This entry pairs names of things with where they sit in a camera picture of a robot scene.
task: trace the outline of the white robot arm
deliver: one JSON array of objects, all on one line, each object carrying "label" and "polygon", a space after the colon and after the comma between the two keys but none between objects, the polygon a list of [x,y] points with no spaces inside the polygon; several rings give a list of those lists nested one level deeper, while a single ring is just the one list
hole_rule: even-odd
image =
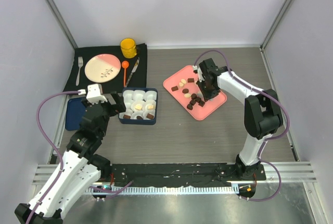
[{"label": "white robot arm", "polygon": [[[279,106],[258,92],[264,91],[241,79],[227,67],[218,68],[212,59],[204,60],[199,67],[197,82],[205,101],[214,98],[220,89],[229,92],[245,106],[244,125],[248,132],[245,145],[236,158],[240,166],[239,174],[250,174],[259,165],[258,152],[263,141],[274,134],[282,126],[283,119]],[[266,94],[277,100],[276,92],[265,90]]]},{"label": "white robot arm", "polygon": [[110,117],[125,111],[123,100],[117,93],[111,93],[116,104],[111,104],[102,95],[101,86],[89,85],[86,107],[80,129],[71,137],[63,159],[40,192],[29,202],[19,204],[15,214],[20,223],[61,224],[69,209],[94,182],[110,175],[110,161],[94,154],[106,134]]}]

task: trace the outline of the white wall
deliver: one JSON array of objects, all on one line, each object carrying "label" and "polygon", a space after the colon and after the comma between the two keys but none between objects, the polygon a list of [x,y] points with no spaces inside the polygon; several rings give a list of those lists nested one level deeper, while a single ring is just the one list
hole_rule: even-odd
[{"label": "white wall", "polygon": [[[37,164],[50,153],[35,121],[37,106],[63,90],[73,49],[44,0],[0,0],[0,15],[0,222],[12,224],[16,206],[28,201]],[[42,109],[50,137],[60,103]]]},{"label": "white wall", "polygon": [[295,0],[266,50],[297,153],[311,161],[328,213],[333,211],[332,40],[332,0]]},{"label": "white wall", "polygon": [[284,0],[54,0],[79,47],[261,44]]}]

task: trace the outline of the knife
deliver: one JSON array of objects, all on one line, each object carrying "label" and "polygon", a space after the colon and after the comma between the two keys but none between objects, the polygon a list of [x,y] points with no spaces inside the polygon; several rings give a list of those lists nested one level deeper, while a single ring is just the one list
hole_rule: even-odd
[{"label": "knife", "polygon": [[133,73],[135,73],[135,71],[136,71],[136,69],[137,69],[137,67],[138,67],[138,65],[139,65],[139,61],[140,61],[140,57],[137,58],[137,61],[136,61],[135,64],[134,64],[133,70],[132,70],[132,72],[131,72],[129,78],[128,78],[127,81],[126,81],[125,87],[127,87],[127,85],[129,84],[129,82],[130,82],[130,80],[131,80],[131,77],[132,77]]}]

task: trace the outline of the chocolate cube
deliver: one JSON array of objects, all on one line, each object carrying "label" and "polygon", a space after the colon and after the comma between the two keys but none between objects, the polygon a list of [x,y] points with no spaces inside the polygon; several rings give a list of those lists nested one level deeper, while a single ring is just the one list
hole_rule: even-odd
[{"label": "chocolate cube", "polygon": [[204,104],[205,104],[205,102],[204,102],[204,101],[200,101],[200,102],[199,102],[199,105],[200,105],[201,107],[203,107],[203,106],[204,106]]},{"label": "chocolate cube", "polygon": [[147,118],[150,119],[150,120],[152,120],[152,119],[154,119],[154,115],[151,115],[150,113],[148,113],[147,114]]}]

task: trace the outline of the plate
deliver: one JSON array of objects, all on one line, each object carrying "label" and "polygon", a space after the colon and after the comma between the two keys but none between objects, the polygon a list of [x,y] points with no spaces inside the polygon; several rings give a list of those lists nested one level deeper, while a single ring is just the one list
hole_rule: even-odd
[{"label": "plate", "polygon": [[[221,91],[218,96],[216,96],[212,100],[207,101],[203,107],[198,106],[198,104],[196,103],[193,106],[193,110],[189,110],[187,108],[187,105],[189,104],[191,99],[185,98],[182,90],[188,89],[190,94],[199,94],[200,89],[196,85],[196,83],[186,83],[183,87],[178,86],[179,82],[182,79],[187,80],[188,78],[194,78],[195,81],[198,80],[198,74],[193,72],[192,65],[187,65],[180,71],[173,74],[171,77],[167,78],[163,82],[163,86],[184,107],[184,109],[189,114],[191,114],[192,117],[194,117],[194,119],[198,121],[204,120],[207,116],[209,116],[218,107],[220,107],[226,102],[227,96]],[[171,88],[174,86],[178,86],[178,90],[172,91]]]},{"label": "plate", "polygon": [[100,54],[88,61],[84,73],[90,81],[105,83],[118,75],[120,67],[120,61],[115,55]]}]

